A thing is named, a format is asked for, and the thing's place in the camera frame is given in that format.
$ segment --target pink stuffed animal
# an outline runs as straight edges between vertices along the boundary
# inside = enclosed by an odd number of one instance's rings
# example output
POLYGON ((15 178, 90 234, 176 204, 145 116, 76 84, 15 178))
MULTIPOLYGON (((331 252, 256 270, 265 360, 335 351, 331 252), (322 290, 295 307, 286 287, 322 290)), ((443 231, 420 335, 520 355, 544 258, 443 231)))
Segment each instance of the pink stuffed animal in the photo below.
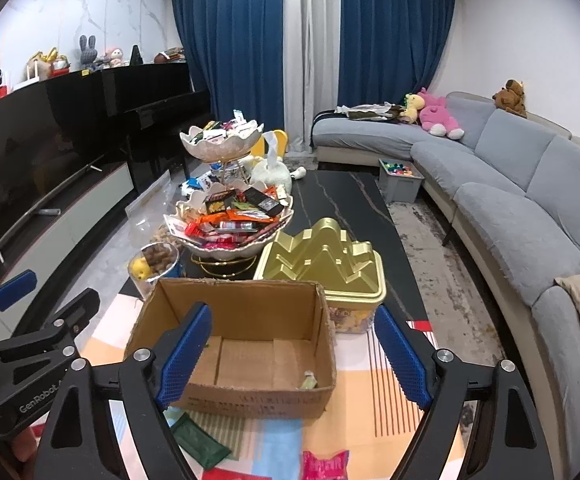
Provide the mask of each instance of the pink stuffed animal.
POLYGON ((429 94, 425 88, 422 88, 417 95, 423 98, 425 106, 446 106, 445 96, 434 97, 432 94, 429 94))
POLYGON ((419 112, 421 127, 435 137, 448 136, 448 139, 459 140, 464 131, 459 123, 444 106, 426 106, 419 112))

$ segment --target gray stuffed bunny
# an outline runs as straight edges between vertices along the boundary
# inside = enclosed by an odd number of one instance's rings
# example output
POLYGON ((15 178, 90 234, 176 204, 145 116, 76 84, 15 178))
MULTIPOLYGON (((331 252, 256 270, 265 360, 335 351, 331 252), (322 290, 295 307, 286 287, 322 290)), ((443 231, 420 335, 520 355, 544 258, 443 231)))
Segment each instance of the gray stuffed bunny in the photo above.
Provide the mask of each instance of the gray stuffed bunny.
POLYGON ((96 38, 94 36, 90 36, 89 40, 83 35, 78 39, 78 43, 81 46, 81 69, 85 70, 89 68, 90 70, 94 71, 94 60, 98 55, 98 52, 94 48, 96 44, 96 38))

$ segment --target blue curtain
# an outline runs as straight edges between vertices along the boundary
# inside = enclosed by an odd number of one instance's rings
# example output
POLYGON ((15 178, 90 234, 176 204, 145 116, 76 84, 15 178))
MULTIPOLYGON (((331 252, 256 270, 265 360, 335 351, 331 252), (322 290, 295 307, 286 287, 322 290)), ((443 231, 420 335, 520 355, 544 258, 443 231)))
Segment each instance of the blue curtain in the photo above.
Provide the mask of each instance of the blue curtain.
POLYGON ((339 104, 399 103, 427 87, 454 0, 341 0, 339 104))
POLYGON ((195 89, 222 121, 233 109, 283 128, 283 0, 172 0, 195 89))

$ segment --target plastic storage bin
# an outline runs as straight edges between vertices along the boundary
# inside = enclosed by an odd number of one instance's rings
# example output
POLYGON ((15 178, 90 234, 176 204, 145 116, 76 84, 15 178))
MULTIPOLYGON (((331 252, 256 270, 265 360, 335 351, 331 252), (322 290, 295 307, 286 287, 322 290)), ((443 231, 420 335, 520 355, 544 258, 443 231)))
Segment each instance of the plastic storage bin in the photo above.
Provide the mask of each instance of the plastic storage bin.
POLYGON ((397 158, 380 158, 379 166, 381 167, 379 170, 379 188, 383 192, 385 202, 414 202, 419 187, 423 183, 423 175, 419 173, 414 164, 397 158), (412 176, 389 174, 385 162, 409 166, 412 176))
POLYGON ((255 280, 320 283, 337 332, 365 333, 386 294, 383 262, 369 242, 353 242, 332 218, 295 237, 278 233, 261 254, 255 280))

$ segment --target gray sectional sofa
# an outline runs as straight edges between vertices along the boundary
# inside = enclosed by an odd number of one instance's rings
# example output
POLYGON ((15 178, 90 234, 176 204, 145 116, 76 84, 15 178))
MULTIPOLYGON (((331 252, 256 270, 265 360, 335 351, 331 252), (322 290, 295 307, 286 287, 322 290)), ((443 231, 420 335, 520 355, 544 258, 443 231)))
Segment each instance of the gray sectional sofa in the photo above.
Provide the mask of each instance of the gray sectional sofa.
POLYGON ((328 119, 314 125, 317 157, 374 166, 379 156, 414 161, 499 304, 555 478, 570 479, 580 470, 580 321, 554 278, 580 274, 580 139, 462 92, 448 95, 448 108, 466 132, 460 142, 417 126, 328 119))

